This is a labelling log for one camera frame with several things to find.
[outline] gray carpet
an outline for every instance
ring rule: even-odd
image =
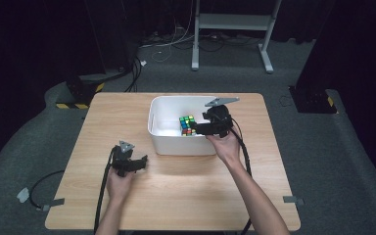
[[[203,42],[204,48],[217,45]],[[150,47],[139,51],[146,61],[138,92],[257,92],[266,102],[302,227],[295,234],[376,234],[376,170],[359,143],[338,92],[328,90],[339,113],[299,114],[288,91],[305,65],[312,43],[270,42],[274,74],[266,74],[256,44],[224,46],[200,52],[200,69],[191,71],[191,50]],[[131,74],[106,82],[103,92],[122,92]],[[59,110],[65,85],[48,90],[47,108],[27,122],[0,153],[0,234],[91,234],[51,231],[47,213],[16,198],[42,176],[64,169],[86,110]],[[44,180],[34,191],[39,204],[50,202],[62,175]]]

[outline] black cable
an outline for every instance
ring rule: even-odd
[[[111,161],[112,161],[113,154],[114,154],[114,149],[111,150],[111,153],[109,155],[108,163],[106,164],[105,173],[103,175],[102,185],[100,187],[99,201],[97,202],[96,216],[94,218],[94,234],[96,234],[97,228],[99,228],[100,210],[102,208],[103,197],[105,194],[105,187],[106,187],[106,182],[108,179],[109,169],[110,169],[110,166],[112,165]]]
[[[32,193],[33,193],[33,190],[35,189],[35,187],[38,186],[38,184],[39,184],[40,182],[42,182],[44,179],[46,179],[46,178],[48,178],[48,177],[50,177],[50,176],[52,176],[52,175],[54,175],[54,174],[63,173],[63,172],[64,172],[64,170],[62,169],[62,170],[59,170],[59,171],[56,171],[56,172],[49,173],[49,174],[45,175],[44,177],[40,178],[40,179],[39,179],[39,180],[38,180],[38,181],[32,186],[31,191],[29,192],[29,201],[31,202],[31,204],[32,204],[33,206],[35,206],[36,208],[38,208],[38,209],[40,209],[40,210],[43,210],[43,207],[42,207],[42,206],[39,206],[38,204],[36,204],[36,203],[33,201],[33,199],[32,199]]]
[[[132,83],[130,83],[130,85],[124,90],[124,92],[130,92],[132,89],[135,92],[137,91],[136,81],[139,78],[140,74],[142,73],[142,65],[141,65],[139,58],[136,57],[135,60],[137,60],[137,63],[133,61],[134,67],[132,68],[132,73],[133,73]]]

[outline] dark background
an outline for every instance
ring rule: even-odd
[[[284,0],[272,40],[296,38],[302,43],[317,39],[301,82],[309,90],[339,91],[358,138],[376,166],[376,1],[338,2],[333,8],[332,0]],[[74,6],[85,2],[69,3],[77,9]],[[189,15],[190,1],[141,3],[144,36],[154,31],[172,33],[173,15],[181,24],[188,24],[183,19]],[[241,5],[228,0],[217,3],[203,1],[202,9],[269,14],[273,5],[269,0],[244,1]],[[322,31],[331,9],[334,15]],[[0,1],[0,150],[24,123],[44,109],[44,93],[50,87],[78,76],[73,65],[76,60],[66,54],[68,50],[61,42],[67,39],[55,32],[52,14],[45,1]],[[91,41],[93,37],[89,33],[81,39]],[[86,45],[87,52],[100,50],[97,44]]]

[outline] yellow and black tape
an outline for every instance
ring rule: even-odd
[[[101,83],[97,85],[97,87],[94,90],[94,96],[95,94],[101,92],[103,90],[103,87],[105,86],[105,83]],[[64,109],[64,110],[71,110],[71,109],[80,109],[85,110],[90,107],[90,104],[83,104],[83,103],[57,103],[57,108]]]
[[[105,86],[105,83],[102,83],[102,84],[98,85],[97,88],[96,88],[96,93],[101,92],[103,90],[104,86]]]
[[[57,108],[64,109],[64,110],[71,110],[71,109],[85,110],[90,107],[87,104],[75,104],[75,103],[57,103],[56,106]]]

